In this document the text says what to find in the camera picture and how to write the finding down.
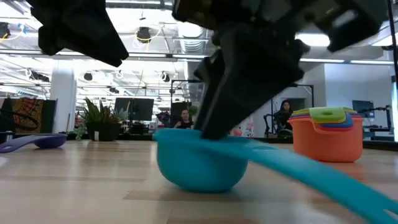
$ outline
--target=white pillar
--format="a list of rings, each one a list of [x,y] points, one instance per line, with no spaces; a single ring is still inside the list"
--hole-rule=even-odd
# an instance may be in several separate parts
[[[50,90],[50,99],[57,100],[53,133],[71,131],[75,126],[77,92],[77,75],[75,73],[71,61],[55,61]]]
[[[387,55],[387,59],[390,61],[394,61],[394,57],[392,51],[384,51],[384,55]],[[391,65],[389,67],[390,76],[395,76],[394,66]],[[392,92],[391,92],[391,123],[394,127],[394,140],[398,141],[398,99],[397,99],[397,84],[392,83]]]

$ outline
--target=person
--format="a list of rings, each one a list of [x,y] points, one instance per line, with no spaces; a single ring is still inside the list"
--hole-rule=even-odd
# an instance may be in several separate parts
[[[280,110],[274,115],[274,124],[278,125],[278,129],[292,130],[292,126],[287,122],[293,113],[293,108],[288,100],[282,101]]]
[[[188,110],[181,111],[181,120],[175,124],[174,128],[191,129],[193,121],[189,117]]]
[[[77,111],[77,113],[75,113],[75,128],[79,128],[79,125],[83,123],[83,121],[81,120],[81,118],[79,118],[80,112]]]

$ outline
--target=wall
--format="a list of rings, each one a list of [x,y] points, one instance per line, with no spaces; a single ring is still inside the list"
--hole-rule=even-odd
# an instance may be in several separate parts
[[[325,78],[327,106],[352,108],[353,100],[373,101],[374,107],[391,105],[392,83],[388,66],[328,64],[325,65]],[[364,125],[369,124],[369,120],[364,122]],[[386,113],[375,111],[372,124],[386,127]]]
[[[325,65],[319,65],[307,71],[302,80],[303,84],[313,85],[314,106],[326,106]]]
[[[314,105],[346,106],[352,108],[353,100],[373,101],[375,107],[391,105],[392,84],[389,67],[385,65],[319,65],[308,71],[299,83],[314,86]],[[274,112],[280,107],[284,98],[305,98],[309,107],[311,96],[302,88],[288,88],[277,95]],[[255,137],[264,137],[266,123],[263,116],[271,113],[271,103],[266,103],[254,114]],[[372,124],[387,126],[384,111],[376,111]]]
[[[314,80],[318,80],[317,74],[310,74],[311,77],[314,77]],[[298,84],[309,84],[312,85],[316,82],[311,82],[313,81],[312,78],[308,79],[306,82],[305,80],[301,80],[299,82],[297,82]],[[319,88],[319,87],[315,87],[314,86],[314,92],[315,91],[319,91],[319,89],[324,89],[323,87]],[[311,94],[307,91],[306,89],[304,89],[303,87],[297,87],[297,88],[287,88],[285,89],[282,93],[279,93],[277,96],[274,97],[274,113],[279,111],[280,108],[280,103],[285,100],[286,98],[303,98],[305,99],[305,104],[306,107],[311,107],[312,103],[311,103]],[[314,104],[315,106],[319,105],[317,103],[317,99],[314,99]],[[254,136],[256,138],[263,138],[264,137],[264,133],[266,130],[266,122],[264,121],[264,115],[266,114],[271,114],[271,101],[267,102],[263,107],[261,107],[260,109],[258,109],[254,114],[253,114],[253,120],[254,120]],[[272,124],[272,118],[268,117],[268,125],[270,125],[270,131],[271,131],[271,124]]]

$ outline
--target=poster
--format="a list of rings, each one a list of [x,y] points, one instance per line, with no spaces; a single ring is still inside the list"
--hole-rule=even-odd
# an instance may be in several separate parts
[[[29,119],[8,113],[5,114],[3,118],[0,117],[0,131],[13,131],[15,133],[21,134],[52,133],[56,104],[56,100],[6,98],[1,105],[1,109],[30,116],[31,118],[35,119],[39,125],[34,131],[16,128],[15,124],[25,127],[32,127],[34,124]]]
[[[233,128],[230,132],[233,136],[254,138],[254,121],[253,117],[250,116],[242,121],[239,125]]]

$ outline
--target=measuring cup handle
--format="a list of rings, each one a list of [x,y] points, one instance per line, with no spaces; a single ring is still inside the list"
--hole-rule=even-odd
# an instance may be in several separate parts
[[[342,132],[350,131],[351,129],[341,129],[339,131],[325,131],[320,128],[320,124],[314,122],[314,120],[309,119],[312,123],[313,129],[319,134],[341,134]]]
[[[246,157],[299,180],[361,215],[370,223],[398,223],[387,212],[397,214],[398,203],[332,167],[282,149],[262,152],[257,149],[248,151]]]

